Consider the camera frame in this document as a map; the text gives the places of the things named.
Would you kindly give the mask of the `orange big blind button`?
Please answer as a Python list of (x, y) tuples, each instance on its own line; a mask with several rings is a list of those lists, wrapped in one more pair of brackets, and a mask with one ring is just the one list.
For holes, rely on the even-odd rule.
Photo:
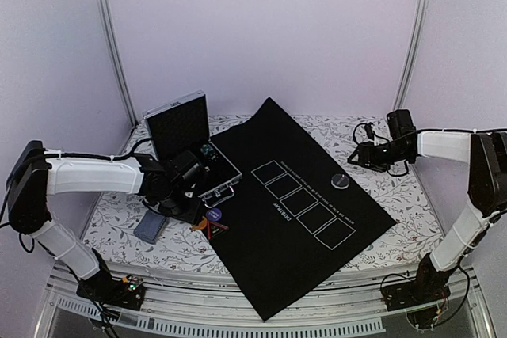
[(203, 217), (197, 224), (192, 225), (192, 231), (204, 230), (207, 228), (208, 220)]

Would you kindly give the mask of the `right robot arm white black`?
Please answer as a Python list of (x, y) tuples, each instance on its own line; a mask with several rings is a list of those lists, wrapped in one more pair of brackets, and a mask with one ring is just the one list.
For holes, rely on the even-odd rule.
[(388, 113), (387, 125), (391, 137), (381, 139), (371, 124), (365, 124), (368, 139), (356, 143), (348, 163), (379, 173), (399, 161), (413, 164), (417, 158), (455, 161), (468, 168), (467, 198), (459, 217), (439, 245), (421, 259), (414, 280), (383, 291), (390, 304), (407, 300), (420, 305), (445, 294), (463, 258), (506, 213), (506, 131), (418, 129), (407, 109)]

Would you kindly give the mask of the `black red triangle button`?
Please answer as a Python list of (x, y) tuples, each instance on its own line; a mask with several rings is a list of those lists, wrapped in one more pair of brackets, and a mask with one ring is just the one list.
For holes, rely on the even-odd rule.
[(222, 225), (217, 222), (208, 221), (205, 230), (205, 237), (208, 239), (208, 241), (210, 241), (213, 238), (219, 236), (220, 234), (227, 232), (228, 230), (229, 230), (228, 226)]

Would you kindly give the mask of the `green poker chip stack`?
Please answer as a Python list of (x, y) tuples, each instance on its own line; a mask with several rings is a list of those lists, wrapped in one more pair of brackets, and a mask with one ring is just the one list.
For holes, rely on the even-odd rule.
[(202, 145), (200, 152), (202, 153), (204, 160), (207, 163), (216, 162), (219, 159), (219, 155), (216, 149), (211, 144)]

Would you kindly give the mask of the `blue playing card deck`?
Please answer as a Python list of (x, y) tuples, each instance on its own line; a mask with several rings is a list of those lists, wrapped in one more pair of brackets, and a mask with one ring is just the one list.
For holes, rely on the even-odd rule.
[(165, 229), (166, 223), (167, 217), (153, 211), (147, 211), (134, 229), (134, 235), (141, 241), (154, 245)]

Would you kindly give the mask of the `right aluminium frame post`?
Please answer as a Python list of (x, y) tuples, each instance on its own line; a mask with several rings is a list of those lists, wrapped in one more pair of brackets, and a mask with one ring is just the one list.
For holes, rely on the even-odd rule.
[(391, 106), (392, 111), (403, 108), (406, 102), (411, 78), (417, 61), (417, 54), (425, 26), (425, 19), (428, 13), (429, 2), (430, 0), (416, 0), (415, 2), (414, 19), (410, 30), (408, 48), (406, 50), (402, 72), (398, 81), (398, 87), (395, 92), (395, 98)]

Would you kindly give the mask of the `purple small blind button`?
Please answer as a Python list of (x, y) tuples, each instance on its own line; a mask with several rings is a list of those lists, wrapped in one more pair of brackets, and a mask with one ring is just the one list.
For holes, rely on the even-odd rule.
[(223, 213), (218, 207), (208, 209), (205, 215), (211, 222), (218, 222), (223, 217)]

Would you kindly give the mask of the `aluminium poker chip case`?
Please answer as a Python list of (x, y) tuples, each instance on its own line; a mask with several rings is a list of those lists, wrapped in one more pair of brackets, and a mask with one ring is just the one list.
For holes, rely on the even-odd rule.
[[(242, 173), (212, 141), (204, 91), (198, 90), (145, 111), (143, 118), (159, 161), (172, 161), (186, 150), (198, 159), (205, 175), (199, 197), (209, 207), (234, 196), (234, 186), (242, 179)], [(204, 144), (216, 149), (219, 155), (216, 162), (204, 160), (200, 152)]]

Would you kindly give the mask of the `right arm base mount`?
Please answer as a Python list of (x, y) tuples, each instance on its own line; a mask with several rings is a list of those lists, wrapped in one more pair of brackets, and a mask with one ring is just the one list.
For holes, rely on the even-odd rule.
[(385, 275), (380, 293), (388, 311), (405, 310), (406, 319), (416, 329), (436, 327), (448, 307), (451, 295), (447, 285), (417, 292), (415, 281), (398, 273)]

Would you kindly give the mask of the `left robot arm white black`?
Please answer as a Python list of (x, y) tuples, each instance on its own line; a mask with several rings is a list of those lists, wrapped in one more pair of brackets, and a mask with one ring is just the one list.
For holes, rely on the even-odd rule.
[(122, 192), (142, 196), (170, 218), (196, 224), (203, 202), (202, 167), (189, 151), (159, 162), (149, 154), (124, 156), (64, 153), (42, 142), (27, 143), (7, 181), (2, 211), (19, 234), (29, 235), (69, 267), (102, 302), (112, 301), (118, 286), (100, 255), (81, 243), (51, 216), (47, 197), (67, 192)]

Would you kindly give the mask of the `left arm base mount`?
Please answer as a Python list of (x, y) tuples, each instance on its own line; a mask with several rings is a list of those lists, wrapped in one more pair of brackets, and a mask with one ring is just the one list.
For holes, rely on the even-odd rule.
[(141, 277), (127, 275), (122, 279), (114, 279), (110, 275), (101, 274), (81, 280), (76, 290), (77, 296), (81, 298), (135, 311), (141, 310), (145, 292)]

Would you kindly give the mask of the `black poker play mat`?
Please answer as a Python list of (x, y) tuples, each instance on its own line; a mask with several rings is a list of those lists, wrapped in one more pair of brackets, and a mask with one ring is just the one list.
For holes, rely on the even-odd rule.
[(302, 298), (395, 220), (274, 100), (213, 138), (242, 172), (208, 241), (262, 320)]

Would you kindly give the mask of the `black round dealer button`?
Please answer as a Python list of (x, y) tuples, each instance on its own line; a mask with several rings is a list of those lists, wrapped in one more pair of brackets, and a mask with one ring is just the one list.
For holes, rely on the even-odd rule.
[(345, 174), (336, 173), (331, 177), (331, 185), (340, 190), (346, 189), (350, 184), (350, 179)]

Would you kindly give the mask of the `left aluminium frame post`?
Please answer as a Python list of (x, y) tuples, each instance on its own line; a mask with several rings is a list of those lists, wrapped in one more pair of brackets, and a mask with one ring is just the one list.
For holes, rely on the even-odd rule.
[(120, 100), (124, 106), (124, 111), (126, 112), (129, 123), (135, 127), (139, 121), (135, 113), (134, 102), (128, 88), (123, 64), (121, 62), (109, 0), (97, 0), (97, 5), (105, 34), (106, 46), (112, 63), (112, 70), (119, 89)]

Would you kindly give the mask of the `aluminium frame post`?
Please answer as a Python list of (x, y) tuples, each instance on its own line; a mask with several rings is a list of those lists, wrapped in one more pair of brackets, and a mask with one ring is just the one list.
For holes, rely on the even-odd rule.
[(406, 102), (411, 78), (417, 61), (417, 54), (425, 26), (425, 19), (428, 13), (429, 2), (430, 0), (416, 0), (415, 2), (414, 19), (410, 30), (408, 48), (406, 50), (402, 72), (398, 81), (398, 87), (395, 92), (395, 98), (391, 106), (392, 111), (403, 108)]
[(124, 106), (124, 111), (126, 112), (129, 123), (135, 127), (139, 121), (135, 113), (134, 102), (128, 88), (123, 64), (121, 62), (109, 0), (97, 0), (97, 5), (105, 34), (106, 46), (112, 63), (112, 70), (119, 89), (120, 100)]

